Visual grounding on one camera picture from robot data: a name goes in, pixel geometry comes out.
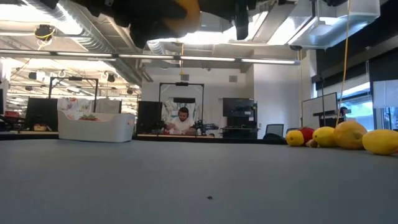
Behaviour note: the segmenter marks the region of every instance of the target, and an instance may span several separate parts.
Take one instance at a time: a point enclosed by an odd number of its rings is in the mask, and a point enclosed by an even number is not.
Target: yellow cable
[[[54,32],[55,32],[55,29],[52,30],[51,34],[47,34],[47,35],[44,35],[44,36],[37,36],[37,35],[35,34],[35,36],[36,36],[37,38],[40,38],[40,39],[41,39],[41,38],[47,38],[47,37],[50,37],[51,35],[53,35]]]
[[[349,37],[349,12],[351,11],[351,0],[348,0],[348,13],[347,13],[347,31],[346,31],[346,47],[344,52],[344,70],[343,70],[343,82],[341,84],[341,93],[340,93],[340,102],[338,104],[338,112],[337,112],[337,120],[336,127],[338,126],[338,121],[340,118],[340,108],[343,103],[343,92],[344,92],[344,84],[346,81],[347,75],[347,61],[348,61],[348,37]]]

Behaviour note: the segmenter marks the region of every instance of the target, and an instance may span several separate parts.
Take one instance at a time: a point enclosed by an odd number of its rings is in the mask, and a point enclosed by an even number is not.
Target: hair
[[[187,113],[187,114],[189,114],[189,110],[188,110],[188,108],[186,108],[186,107],[181,107],[179,110],[178,110],[178,113]]]

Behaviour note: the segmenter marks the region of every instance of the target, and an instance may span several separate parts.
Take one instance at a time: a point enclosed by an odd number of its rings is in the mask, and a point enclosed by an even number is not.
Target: red apple
[[[302,129],[299,129],[299,131],[301,131],[301,133],[303,134],[304,144],[306,144],[307,142],[312,140],[312,134],[315,130],[312,128],[302,128]]]

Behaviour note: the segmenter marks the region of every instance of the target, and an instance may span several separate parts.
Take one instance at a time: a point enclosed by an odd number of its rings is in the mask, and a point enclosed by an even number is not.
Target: fluorescent light fixture
[[[174,56],[172,55],[119,55],[121,58],[139,58],[139,59],[161,59],[161,60],[173,60]]]
[[[196,57],[196,56],[181,56],[182,60],[204,60],[217,62],[234,62],[235,58],[221,58],[221,57]]]
[[[79,93],[80,92],[80,89],[75,88],[75,87],[67,87],[67,90],[74,91],[75,93]]]
[[[103,61],[103,62],[115,62],[116,58],[87,58],[87,60],[91,61]]]
[[[300,32],[298,32],[296,35],[294,35],[290,41],[288,41],[287,43],[293,44],[298,38],[300,38],[307,30],[309,30],[309,28],[311,28],[312,25],[314,25],[314,23],[316,23],[316,21],[318,21],[318,19],[315,17],[313,18],[302,30],[300,30]]]
[[[33,54],[33,55],[50,55],[50,52],[39,50],[0,50],[0,54]]]
[[[35,93],[7,93],[7,96],[31,96],[31,97],[48,97],[48,94],[35,94]],[[88,99],[94,100],[94,96],[85,96],[85,95],[62,95],[62,94],[51,94],[52,98],[61,98],[61,97],[73,97],[73,98],[81,98],[81,99]],[[111,100],[124,100],[124,101],[137,101],[136,96],[97,96],[97,99],[105,99],[109,98]]]
[[[10,100],[15,101],[15,102],[20,102],[20,103],[25,102],[25,100],[23,100],[21,98],[14,98],[14,99],[10,99]]]
[[[84,52],[57,52],[61,56],[83,56],[83,57],[112,57],[111,54],[97,54]]]
[[[265,64],[274,64],[274,65],[298,65],[299,62],[294,60],[271,60],[271,59],[251,59],[251,58],[243,58],[242,62],[246,63],[265,63]]]

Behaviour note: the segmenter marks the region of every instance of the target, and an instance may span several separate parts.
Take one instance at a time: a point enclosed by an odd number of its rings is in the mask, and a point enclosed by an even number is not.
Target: yellow lemon
[[[398,132],[375,130],[366,133],[362,138],[365,149],[376,155],[392,155],[398,150]]]
[[[289,146],[303,146],[304,145],[304,136],[303,133],[299,130],[289,131],[286,134],[286,141]]]
[[[322,127],[318,128],[313,134],[312,138],[318,143],[320,147],[336,147],[336,142],[333,139],[334,128]]]

